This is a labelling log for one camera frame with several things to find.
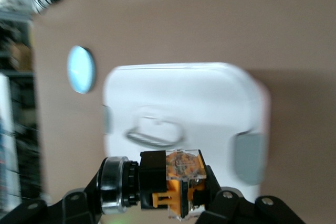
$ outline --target silver cylinder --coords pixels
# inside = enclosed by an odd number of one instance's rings
[[[100,203],[105,215],[126,211],[122,205],[122,171],[127,157],[108,157],[105,161],[100,184]]]

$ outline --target cardboard box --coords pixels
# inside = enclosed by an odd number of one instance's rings
[[[31,71],[32,70],[32,53],[31,49],[22,43],[11,44],[10,64],[17,71]]]

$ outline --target light blue lid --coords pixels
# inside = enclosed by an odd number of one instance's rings
[[[71,87],[78,93],[91,90],[96,79],[96,66],[91,53],[80,46],[74,46],[68,56],[68,78]]]

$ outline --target tan backdrop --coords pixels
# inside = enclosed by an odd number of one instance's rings
[[[263,194],[307,223],[336,219],[336,0],[64,0],[34,17],[44,183],[52,201],[84,187],[104,158],[102,87],[118,65],[222,61],[272,96]],[[88,47],[97,83],[72,91],[73,45]],[[104,223],[173,223],[131,209]]]

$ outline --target bolt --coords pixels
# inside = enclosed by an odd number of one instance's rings
[[[223,196],[224,196],[224,198],[227,198],[227,199],[232,199],[233,198],[232,193],[230,193],[229,191],[223,192]]]
[[[35,208],[37,208],[37,206],[38,206],[38,203],[33,203],[33,204],[28,206],[28,209],[29,210],[35,209]]]
[[[75,195],[73,195],[73,196],[70,198],[70,200],[77,200],[77,199],[79,199],[79,195],[78,195],[78,194],[75,194]]]
[[[262,203],[264,203],[265,205],[269,205],[272,206],[274,204],[273,200],[271,200],[270,198],[262,198]]]

